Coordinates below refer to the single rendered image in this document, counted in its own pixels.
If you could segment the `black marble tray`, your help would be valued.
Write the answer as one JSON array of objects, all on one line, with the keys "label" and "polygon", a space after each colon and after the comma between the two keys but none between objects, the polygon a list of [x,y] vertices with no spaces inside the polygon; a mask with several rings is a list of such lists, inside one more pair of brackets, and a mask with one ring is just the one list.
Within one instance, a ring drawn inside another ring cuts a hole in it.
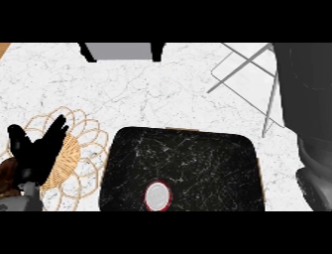
[{"label": "black marble tray", "polygon": [[263,211],[256,151],[237,134],[125,127],[114,136],[99,190],[104,211],[150,211],[150,184],[173,194],[166,211]]}]

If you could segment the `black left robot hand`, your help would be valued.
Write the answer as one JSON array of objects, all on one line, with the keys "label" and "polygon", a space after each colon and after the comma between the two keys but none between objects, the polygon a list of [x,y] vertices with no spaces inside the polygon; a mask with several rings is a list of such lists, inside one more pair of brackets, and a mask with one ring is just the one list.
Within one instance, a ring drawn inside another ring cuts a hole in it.
[{"label": "black left robot hand", "polygon": [[14,180],[15,188],[27,182],[36,183],[39,186],[45,184],[63,150],[68,129],[64,115],[60,115],[45,136],[36,141],[30,140],[20,125],[12,124],[8,127],[11,152],[18,163]]}]

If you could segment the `grey and black appliance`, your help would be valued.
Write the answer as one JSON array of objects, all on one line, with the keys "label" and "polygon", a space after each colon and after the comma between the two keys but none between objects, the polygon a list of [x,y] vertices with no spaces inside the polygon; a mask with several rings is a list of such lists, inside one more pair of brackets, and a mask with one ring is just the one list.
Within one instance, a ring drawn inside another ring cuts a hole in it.
[{"label": "grey and black appliance", "polygon": [[91,63],[116,60],[161,62],[164,43],[80,43],[82,55]]}]

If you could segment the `dark brown rounded object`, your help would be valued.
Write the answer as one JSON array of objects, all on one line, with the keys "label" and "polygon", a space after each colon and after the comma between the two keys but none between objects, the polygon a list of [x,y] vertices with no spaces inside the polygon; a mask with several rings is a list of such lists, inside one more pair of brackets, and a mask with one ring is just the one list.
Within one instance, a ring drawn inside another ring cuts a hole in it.
[{"label": "dark brown rounded object", "polygon": [[0,164],[0,199],[21,194],[14,185],[18,162],[15,158],[6,159]]}]

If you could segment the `woven wicker placemat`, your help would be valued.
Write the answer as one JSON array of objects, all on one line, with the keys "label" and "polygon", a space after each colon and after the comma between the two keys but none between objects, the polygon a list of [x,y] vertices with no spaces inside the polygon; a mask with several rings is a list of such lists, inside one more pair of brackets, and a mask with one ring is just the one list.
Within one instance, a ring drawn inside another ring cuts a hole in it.
[{"label": "woven wicker placemat", "polygon": [[[98,209],[97,199],[107,164],[108,133],[99,122],[85,112],[60,107],[54,112],[34,116],[21,126],[32,141],[39,140],[60,117],[67,117],[67,137],[55,165],[45,184],[40,186],[42,211],[74,211]],[[15,158],[11,140],[0,154],[0,164]]]}]

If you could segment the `red rimmed can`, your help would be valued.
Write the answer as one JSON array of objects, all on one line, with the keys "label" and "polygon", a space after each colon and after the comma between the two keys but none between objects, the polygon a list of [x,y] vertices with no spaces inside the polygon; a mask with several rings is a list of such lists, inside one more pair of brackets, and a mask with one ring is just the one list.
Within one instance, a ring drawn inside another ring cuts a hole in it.
[{"label": "red rimmed can", "polygon": [[145,190],[144,202],[150,211],[166,211],[172,204],[172,190],[163,181],[150,184]]}]

